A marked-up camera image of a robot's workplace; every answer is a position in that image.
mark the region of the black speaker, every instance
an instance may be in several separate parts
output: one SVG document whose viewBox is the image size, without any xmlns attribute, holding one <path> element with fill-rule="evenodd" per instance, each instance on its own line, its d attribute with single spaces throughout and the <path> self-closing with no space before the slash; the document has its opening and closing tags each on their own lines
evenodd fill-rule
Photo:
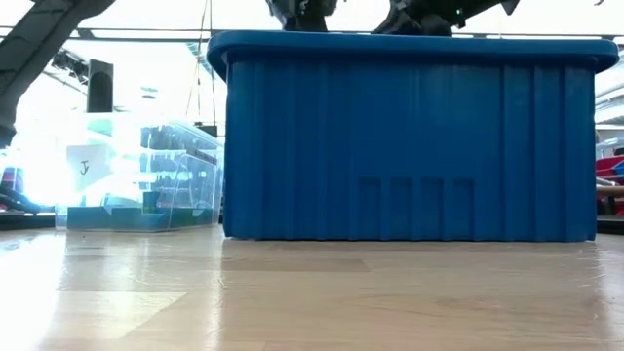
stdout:
<svg viewBox="0 0 624 351">
<path fill-rule="evenodd" d="M 113 111 L 114 66 L 96 59 L 89 61 L 89 85 L 87 88 L 87 112 Z"/>
</svg>

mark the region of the label on container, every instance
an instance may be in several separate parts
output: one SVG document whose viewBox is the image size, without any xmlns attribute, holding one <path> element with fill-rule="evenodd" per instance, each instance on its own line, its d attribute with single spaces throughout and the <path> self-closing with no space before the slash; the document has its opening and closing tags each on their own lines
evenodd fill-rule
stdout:
<svg viewBox="0 0 624 351">
<path fill-rule="evenodd" d="M 67 146 L 67 164 L 73 174 L 74 190 L 81 192 L 112 175 L 106 145 Z"/>
<path fill-rule="evenodd" d="M 193 156 L 195 158 L 198 158 L 202 161 L 206 161 L 216 166 L 216 163 L 217 163 L 216 157 L 213 157 L 207 154 L 206 152 L 202 152 L 196 148 L 189 148 L 189 149 L 186 149 L 186 154 Z"/>
</svg>

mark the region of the blue plastic bin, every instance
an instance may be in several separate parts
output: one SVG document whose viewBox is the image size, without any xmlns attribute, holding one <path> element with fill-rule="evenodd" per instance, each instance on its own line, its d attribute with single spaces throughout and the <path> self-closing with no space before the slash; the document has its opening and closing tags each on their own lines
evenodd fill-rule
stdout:
<svg viewBox="0 0 624 351">
<path fill-rule="evenodd" d="M 231 31 L 224 230 L 268 240 L 582 242 L 602 40 Z"/>
</svg>

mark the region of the wooden floor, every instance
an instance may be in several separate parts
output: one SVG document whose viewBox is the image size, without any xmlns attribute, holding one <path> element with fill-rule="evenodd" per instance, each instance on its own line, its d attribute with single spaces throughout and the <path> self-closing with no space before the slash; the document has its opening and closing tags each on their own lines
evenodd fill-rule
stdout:
<svg viewBox="0 0 624 351">
<path fill-rule="evenodd" d="M 0 233 L 0 350 L 624 350 L 624 236 L 274 243 Z"/>
</svg>

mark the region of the clear plastic bin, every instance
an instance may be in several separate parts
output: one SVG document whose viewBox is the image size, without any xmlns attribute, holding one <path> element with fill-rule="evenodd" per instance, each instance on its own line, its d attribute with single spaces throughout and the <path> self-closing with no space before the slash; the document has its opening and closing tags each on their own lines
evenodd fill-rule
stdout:
<svg viewBox="0 0 624 351">
<path fill-rule="evenodd" d="M 80 115 L 60 136 L 57 229 L 162 231 L 218 223 L 223 145 L 184 123 Z"/>
</svg>

